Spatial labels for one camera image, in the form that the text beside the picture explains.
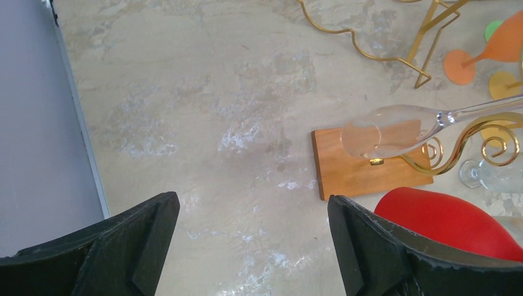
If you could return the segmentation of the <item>yellow goblet front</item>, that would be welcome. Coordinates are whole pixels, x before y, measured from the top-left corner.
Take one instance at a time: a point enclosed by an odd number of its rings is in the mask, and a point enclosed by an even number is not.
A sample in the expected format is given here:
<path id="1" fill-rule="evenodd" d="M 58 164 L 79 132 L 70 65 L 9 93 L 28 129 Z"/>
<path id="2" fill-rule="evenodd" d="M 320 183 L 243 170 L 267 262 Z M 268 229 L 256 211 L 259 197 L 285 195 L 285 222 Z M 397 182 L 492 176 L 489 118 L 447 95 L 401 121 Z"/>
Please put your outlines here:
<path id="1" fill-rule="evenodd" d="M 494 101 L 522 94 L 521 87 L 520 79 L 506 71 L 495 72 L 488 82 L 488 90 Z M 499 137 L 507 144 L 511 142 L 509 134 L 499 128 L 487 128 L 482 130 L 480 134 L 483 139 Z"/>

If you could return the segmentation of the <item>gold swirl wine glass rack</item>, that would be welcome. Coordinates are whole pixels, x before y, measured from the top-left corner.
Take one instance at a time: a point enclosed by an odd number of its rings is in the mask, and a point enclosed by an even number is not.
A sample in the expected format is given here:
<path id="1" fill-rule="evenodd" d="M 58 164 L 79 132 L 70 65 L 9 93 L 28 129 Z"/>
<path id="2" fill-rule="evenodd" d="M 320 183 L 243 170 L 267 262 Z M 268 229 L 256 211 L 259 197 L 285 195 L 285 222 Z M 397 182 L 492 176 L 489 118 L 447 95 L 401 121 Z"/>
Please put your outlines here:
<path id="1" fill-rule="evenodd" d="M 407 154 L 392 158 L 366 160 L 354 158 L 345 151 L 340 128 L 311 132 L 319 197 L 327 202 L 332 195 L 356 197 L 384 192 L 398 187 L 415 187 L 434 182 L 434 176 L 450 171 L 463 154 L 467 141 L 475 134 L 498 129 L 505 137 L 492 135 L 484 139 L 483 159 L 494 166 L 515 161 L 522 150 L 522 141 L 514 128 L 522 127 L 522 114 L 503 112 L 480 117 L 459 134 L 446 162 L 442 162 L 443 146 L 437 137 Z"/>

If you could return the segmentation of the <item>clear wine glass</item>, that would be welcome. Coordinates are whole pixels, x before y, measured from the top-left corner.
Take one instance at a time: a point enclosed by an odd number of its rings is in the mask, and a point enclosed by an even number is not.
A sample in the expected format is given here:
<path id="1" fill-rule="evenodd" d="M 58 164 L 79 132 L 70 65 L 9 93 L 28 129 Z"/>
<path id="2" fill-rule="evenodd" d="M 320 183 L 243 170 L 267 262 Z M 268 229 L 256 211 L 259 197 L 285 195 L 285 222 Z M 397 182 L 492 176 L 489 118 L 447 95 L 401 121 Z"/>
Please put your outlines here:
<path id="1" fill-rule="evenodd" d="M 388 105 L 349 120 L 340 140 L 352 157 L 396 157 L 421 146 L 448 126 L 521 107 L 521 94 L 454 110 Z"/>

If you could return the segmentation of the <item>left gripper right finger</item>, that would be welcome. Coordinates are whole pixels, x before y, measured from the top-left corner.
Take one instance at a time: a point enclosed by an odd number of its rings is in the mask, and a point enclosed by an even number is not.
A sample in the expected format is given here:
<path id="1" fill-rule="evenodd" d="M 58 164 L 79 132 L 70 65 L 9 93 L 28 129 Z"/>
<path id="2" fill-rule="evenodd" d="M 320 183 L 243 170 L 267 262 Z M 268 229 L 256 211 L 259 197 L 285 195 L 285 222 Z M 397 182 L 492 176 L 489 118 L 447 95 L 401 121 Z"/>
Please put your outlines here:
<path id="1" fill-rule="evenodd" d="M 346 295 L 522 295 L 522 263 L 441 244 L 342 195 L 327 212 Z"/>

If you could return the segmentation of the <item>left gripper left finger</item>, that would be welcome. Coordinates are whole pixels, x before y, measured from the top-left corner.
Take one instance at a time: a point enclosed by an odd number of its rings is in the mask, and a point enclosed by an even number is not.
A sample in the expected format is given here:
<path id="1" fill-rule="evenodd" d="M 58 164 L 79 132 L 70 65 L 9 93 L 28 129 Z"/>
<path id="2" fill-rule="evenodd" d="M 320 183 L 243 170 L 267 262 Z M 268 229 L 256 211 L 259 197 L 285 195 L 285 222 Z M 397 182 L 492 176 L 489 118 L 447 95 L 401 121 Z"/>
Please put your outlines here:
<path id="1" fill-rule="evenodd" d="M 1 258 L 2 295 L 154 295 L 178 219 L 164 192 L 86 228 Z"/>

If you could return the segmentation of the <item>red plastic goblet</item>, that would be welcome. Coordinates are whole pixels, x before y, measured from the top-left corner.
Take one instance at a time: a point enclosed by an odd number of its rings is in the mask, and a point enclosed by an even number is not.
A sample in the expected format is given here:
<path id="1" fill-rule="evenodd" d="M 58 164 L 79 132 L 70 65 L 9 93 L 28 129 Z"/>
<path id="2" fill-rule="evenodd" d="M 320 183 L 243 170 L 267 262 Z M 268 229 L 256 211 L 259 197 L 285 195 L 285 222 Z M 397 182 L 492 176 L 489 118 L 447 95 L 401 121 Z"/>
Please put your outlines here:
<path id="1" fill-rule="evenodd" d="M 522 261 L 522 247 L 499 222 L 479 207 L 452 195 L 399 187 L 381 198 L 374 213 L 456 249 Z"/>

